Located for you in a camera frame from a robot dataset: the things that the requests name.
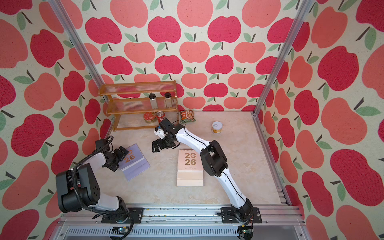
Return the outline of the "purple calendar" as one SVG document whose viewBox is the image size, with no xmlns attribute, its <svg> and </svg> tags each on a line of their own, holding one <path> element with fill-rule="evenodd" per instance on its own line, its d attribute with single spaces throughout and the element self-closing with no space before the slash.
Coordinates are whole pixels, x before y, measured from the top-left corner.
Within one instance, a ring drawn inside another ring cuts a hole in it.
<svg viewBox="0 0 384 240">
<path fill-rule="evenodd" d="M 123 172 L 126 180 L 129 182 L 149 169 L 150 164 L 137 144 L 129 146 L 126 150 L 128 151 L 128 154 L 123 161 L 119 163 L 119 169 Z"/>
</svg>

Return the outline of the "pink calendar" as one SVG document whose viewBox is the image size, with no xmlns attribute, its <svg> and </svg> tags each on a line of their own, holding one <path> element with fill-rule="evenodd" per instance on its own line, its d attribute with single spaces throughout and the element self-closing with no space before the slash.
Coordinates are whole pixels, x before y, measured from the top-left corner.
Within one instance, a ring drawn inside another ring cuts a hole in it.
<svg viewBox="0 0 384 240">
<path fill-rule="evenodd" d="M 203 187 L 204 169 L 200 154 L 181 149 L 178 155 L 177 187 Z"/>
</svg>

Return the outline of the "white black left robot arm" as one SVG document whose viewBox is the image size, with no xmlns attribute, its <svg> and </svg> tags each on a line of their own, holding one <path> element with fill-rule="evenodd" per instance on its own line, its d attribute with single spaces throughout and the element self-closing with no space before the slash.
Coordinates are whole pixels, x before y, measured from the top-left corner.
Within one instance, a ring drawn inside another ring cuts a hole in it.
<svg viewBox="0 0 384 240">
<path fill-rule="evenodd" d="M 113 147 L 113 136 L 96 141 L 96 149 L 69 170 L 56 175 L 58 206 L 61 212 L 86 210 L 95 213 L 94 218 L 102 216 L 112 223 L 133 222 L 124 200 L 111 197 L 102 192 L 95 172 L 107 168 L 116 172 L 119 163 L 128 155 L 123 148 Z"/>
</svg>

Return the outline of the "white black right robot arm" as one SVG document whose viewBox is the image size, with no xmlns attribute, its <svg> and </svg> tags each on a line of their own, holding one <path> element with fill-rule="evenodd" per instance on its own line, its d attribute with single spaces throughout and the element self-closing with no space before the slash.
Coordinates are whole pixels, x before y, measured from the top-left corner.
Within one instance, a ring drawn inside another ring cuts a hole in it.
<svg viewBox="0 0 384 240">
<path fill-rule="evenodd" d="M 252 222 L 253 205 L 232 178 L 227 157 L 217 141 L 204 140 L 190 132 L 184 125 L 174 124 L 167 118 L 155 127 L 154 133 L 159 138 L 152 142 L 153 153 L 163 149 L 174 149 L 177 147 L 176 142 L 196 151 L 201 157 L 204 171 L 215 177 L 227 194 L 236 220 L 241 224 Z"/>
</svg>

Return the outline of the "red soda can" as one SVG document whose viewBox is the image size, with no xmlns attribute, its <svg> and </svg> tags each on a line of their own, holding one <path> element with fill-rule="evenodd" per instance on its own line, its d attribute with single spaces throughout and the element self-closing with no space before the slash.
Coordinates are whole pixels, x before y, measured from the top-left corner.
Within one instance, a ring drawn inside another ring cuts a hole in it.
<svg viewBox="0 0 384 240">
<path fill-rule="evenodd" d="M 162 111 L 157 112 L 156 116 L 157 116 L 159 123 L 161 123 L 166 118 L 165 113 Z"/>
</svg>

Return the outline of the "green orange snack packet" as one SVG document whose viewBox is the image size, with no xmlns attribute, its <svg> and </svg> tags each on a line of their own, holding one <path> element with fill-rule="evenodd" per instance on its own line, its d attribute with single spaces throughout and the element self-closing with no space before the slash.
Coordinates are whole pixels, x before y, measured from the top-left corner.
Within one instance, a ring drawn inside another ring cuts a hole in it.
<svg viewBox="0 0 384 240">
<path fill-rule="evenodd" d="M 180 120 L 181 124 L 186 124 L 188 122 L 195 122 L 196 121 L 194 110 L 181 111 L 180 116 L 181 116 L 181 120 Z"/>
</svg>

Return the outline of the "flat red tin can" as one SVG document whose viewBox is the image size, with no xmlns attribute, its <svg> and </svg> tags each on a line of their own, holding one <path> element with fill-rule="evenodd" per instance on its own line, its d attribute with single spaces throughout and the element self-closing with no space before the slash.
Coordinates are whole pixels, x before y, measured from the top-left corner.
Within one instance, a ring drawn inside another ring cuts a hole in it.
<svg viewBox="0 0 384 240">
<path fill-rule="evenodd" d="M 157 119 L 156 112 L 146 112 L 143 115 L 143 118 L 146 123 L 152 123 Z"/>
</svg>

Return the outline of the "right glass spice jar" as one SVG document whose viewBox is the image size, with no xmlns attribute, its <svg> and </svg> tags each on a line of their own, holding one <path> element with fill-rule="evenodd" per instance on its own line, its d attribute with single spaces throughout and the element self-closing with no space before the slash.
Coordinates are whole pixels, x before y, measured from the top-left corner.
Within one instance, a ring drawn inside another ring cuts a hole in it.
<svg viewBox="0 0 384 240">
<path fill-rule="evenodd" d="M 165 93 L 165 101 L 166 101 L 166 107 L 168 109 L 171 109 L 173 107 L 173 104 L 172 104 L 172 94 L 167 92 Z"/>
</svg>

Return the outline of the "glass spice jar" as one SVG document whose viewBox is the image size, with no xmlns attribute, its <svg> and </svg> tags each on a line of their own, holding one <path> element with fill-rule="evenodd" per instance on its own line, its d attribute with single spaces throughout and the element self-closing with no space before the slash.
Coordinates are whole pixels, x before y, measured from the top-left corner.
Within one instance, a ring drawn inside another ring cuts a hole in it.
<svg viewBox="0 0 384 240">
<path fill-rule="evenodd" d="M 152 109 L 158 109 L 156 94 L 154 93 L 149 94 L 149 99 L 150 99 L 150 104 Z"/>
<path fill-rule="evenodd" d="M 172 94 L 167 92 L 165 93 L 165 101 L 166 101 L 166 107 L 168 109 L 171 109 L 173 107 L 173 104 L 172 104 Z"/>
</svg>

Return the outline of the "left glass spice jar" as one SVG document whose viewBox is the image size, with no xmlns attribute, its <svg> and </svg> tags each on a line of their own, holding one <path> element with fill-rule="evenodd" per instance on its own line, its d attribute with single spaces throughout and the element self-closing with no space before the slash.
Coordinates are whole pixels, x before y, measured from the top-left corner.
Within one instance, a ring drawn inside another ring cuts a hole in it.
<svg viewBox="0 0 384 240">
<path fill-rule="evenodd" d="M 149 94 L 149 99 L 150 99 L 150 104 L 152 109 L 158 109 L 156 94 L 154 93 Z"/>
</svg>

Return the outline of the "small yellow pull-tab can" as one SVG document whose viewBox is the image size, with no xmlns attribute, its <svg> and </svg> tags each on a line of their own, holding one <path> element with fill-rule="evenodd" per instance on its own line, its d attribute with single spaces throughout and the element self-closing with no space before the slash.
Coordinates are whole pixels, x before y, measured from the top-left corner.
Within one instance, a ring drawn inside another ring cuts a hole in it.
<svg viewBox="0 0 384 240">
<path fill-rule="evenodd" d="M 212 123 L 212 132 L 214 134 L 220 134 L 223 129 L 223 124 L 219 121 L 215 121 Z"/>
</svg>

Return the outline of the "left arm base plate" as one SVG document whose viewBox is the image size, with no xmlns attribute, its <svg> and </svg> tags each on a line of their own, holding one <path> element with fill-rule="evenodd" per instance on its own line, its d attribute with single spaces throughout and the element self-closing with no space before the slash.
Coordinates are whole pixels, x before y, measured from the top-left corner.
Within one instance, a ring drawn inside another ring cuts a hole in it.
<svg viewBox="0 0 384 240">
<path fill-rule="evenodd" d="M 134 222 L 135 224 L 140 224 L 143 218 L 144 208 L 127 208 L 130 217 L 123 214 L 112 214 L 103 216 L 103 224 L 130 224 Z"/>
</svg>

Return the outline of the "left aluminium corner post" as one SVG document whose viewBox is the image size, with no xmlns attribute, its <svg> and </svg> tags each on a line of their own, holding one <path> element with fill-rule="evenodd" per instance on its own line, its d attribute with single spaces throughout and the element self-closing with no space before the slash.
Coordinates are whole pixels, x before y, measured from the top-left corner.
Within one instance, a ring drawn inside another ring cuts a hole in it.
<svg viewBox="0 0 384 240">
<path fill-rule="evenodd" d="M 61 3 L 61 1 L 56 1 L 56 0 L 53 0 L 53 1 L 49 0 L 48 2 L 53 8 L 53 11 L 56 17 L 62 24 L 66 34 L 69 36 L 69 39 L 74 44 L 74 47 L 76 48 L 80 58 L 84 62 L 86 69 L 88 70 L 89 74 L 93 77 L 93 79 L 96 82 L 96 85 L 100 89 L 101 86 L 104 84 L 103 78 L 99 74 L 91 55 L 89 54 L 86 46 L 84 45 L 83 41 L 78 35 L 77 30 L 71 21 L 70 16 L 67 14 L 64 8 L 64 5 Z"/>
</svg>

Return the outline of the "aluminium corner post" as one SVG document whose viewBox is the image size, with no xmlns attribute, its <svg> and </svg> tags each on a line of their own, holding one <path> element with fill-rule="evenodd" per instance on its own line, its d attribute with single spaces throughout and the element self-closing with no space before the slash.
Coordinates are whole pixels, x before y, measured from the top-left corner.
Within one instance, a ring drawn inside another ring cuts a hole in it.
<svg viewBox="0 0 384 240">
<path fill-rule="evenodd" d="M 93 77 L 93 79 L 96 82 L 96 85 L 100 89 L 101 86 L 104 84 L 103 78 L 99 74 L 91 55 L 89 54 L 86 46 L 84 45 L 83 41 L 78 35 L 77 30 L 71 21 L 70 16 L 67 14 L 64 8 L 64 5 L 61 3 L 61 1 L 56 1 L 56 0 L 53 0 L 53 1 L 49 0 L 48 2 L 53 8 L 53 11 L 56 17 L 62 24 L 66 34 L 69 36 L 69 39 L 74 44 L 74 47 L 76 48 L 80 58 L 84 62 L 86 69 L 88 70 L 89 74 Z"/>
<path fill-rule="evenodd" d="M 301 1 L 302 5 L 299 7 L 296 17 L 294 18 L 293 24 L 288 32 L 286 40 L 284 41 L 281 50 L 279 51 L 279 55 L 274 64 L 274 67 L 267 78 L 266 85 L 262 91 L 261 96 L 258 99 L 258 103 L 253 112 L 253 118 L 256 118 L 261 110 L 263 104 L 266 101 L 266 98 L 269 94 L 269 91 L 272 88 L 272 85 L 275 80 L 277 80 L 277 75 L 280 72 L 284 61 L 286 60 L 286 56 L 289 54 L 290 50 L 293 50 L 293 42 L 296 39 L 304 21 L 306 20 L 307 15 L 309 14 L 310 8 L 315 1 L 305 0 Z"/>
</svg>

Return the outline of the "right aluminium corner post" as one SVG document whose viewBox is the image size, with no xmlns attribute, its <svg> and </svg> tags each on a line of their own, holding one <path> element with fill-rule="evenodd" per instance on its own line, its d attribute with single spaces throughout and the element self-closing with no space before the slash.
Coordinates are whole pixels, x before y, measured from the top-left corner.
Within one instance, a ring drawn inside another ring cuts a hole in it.
<svg viewBox="0 0 384 240">
<path fill-rule="evenodd" d="M 277 75 L 280 72 L 284 61 L 286 60 L 286 56 L 289 54 L 290 50 L 293 50 L 293 42 L 296 39 L 304 21 L 306 20 L 307 15 L 309 14 L 310 8 L 315 1 L 305 0 L 301 1 L 302 5 L 299 7 L 296 17 L 294 18 L 293 24 L 288 32 L 286 40 L 284 41 L 281 50 L 279 51 L 279 55 L 274 64 L 274 67 L 267 78 L 266 85 L 262 91 L 261 96 L 258 99 L 258 103 L 253 112 L 253 118 L 256 118 L 261 110 L 263 104 L 266 101 L 266 98 L 269 94 L 269 91 L 272 88 L 272 85 L 275 80 L 277 80 Z"/>
</svg>

